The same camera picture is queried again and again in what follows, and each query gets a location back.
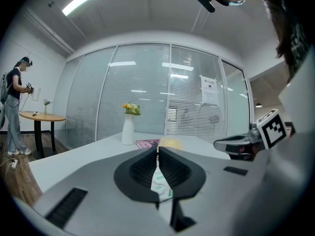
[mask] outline person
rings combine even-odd
[[[30,92],[30,88],[22,86],[21,72],[30,65],[28,57],[22,58],[7,75],[8,96],[5,102],[5,114],[8,119],[7,149],[8,155],[31,154],[23,141],[20,131],[19,105],[20,94]]]
[[[235,3],[242,0],[222,0]],[[314,45],[312,0],[264,0],[278,36],[278,57],[284,57],[292,78]]]

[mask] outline book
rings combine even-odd
[[[152,140],[137,140],[136,145],[138,148],[150,148],[150,147],[157,147],[159,143],[159,139],[152,139]]]

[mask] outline sneaker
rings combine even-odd
[[[15,150],[15,152],[8,151],[8,155],[18,155],[20,154],[19,150]]]
[[[31,154],[31,152],[32,152],[32,151],[31,151],[29,148],[27,148],[25,152],[22,152],[22,151],[21,151],[21,154],[29,155],[29,154]]]

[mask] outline white vase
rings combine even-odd
[[[125,123],[122,133],[122,144],[124,145],[132,145],[134,143],[133,117],[134,115],[125,114]]]

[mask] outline glass wall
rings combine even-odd
[[[227,136],[248,133],[250,107],[244,74],[240,69],[224,61],[223,67],[227,83]]]
[[[124,125],[122,104],[141,105],[134,131],[163,134],[167,103],[169,45],[119,46],[110,64],[99,106],[97,139],[120,133]]]
[[[66,115],[66,127],[58,127],[65,135],[56,128],[56,137],[77,148],[118,134],[125,120],[122,104],[129,102],[141,105],[135,132],[191,135],[210,143],[246,133],[243,72],[220,64],[214,55],[169,44],[120,45],[74,59],[56,92],[54,113]]]
[[[167,134],[194,135],[207,142],[226,136],[226,96],[219,59],[193,49],[172,47]],[[201,76],[216,84],[202,97]]]

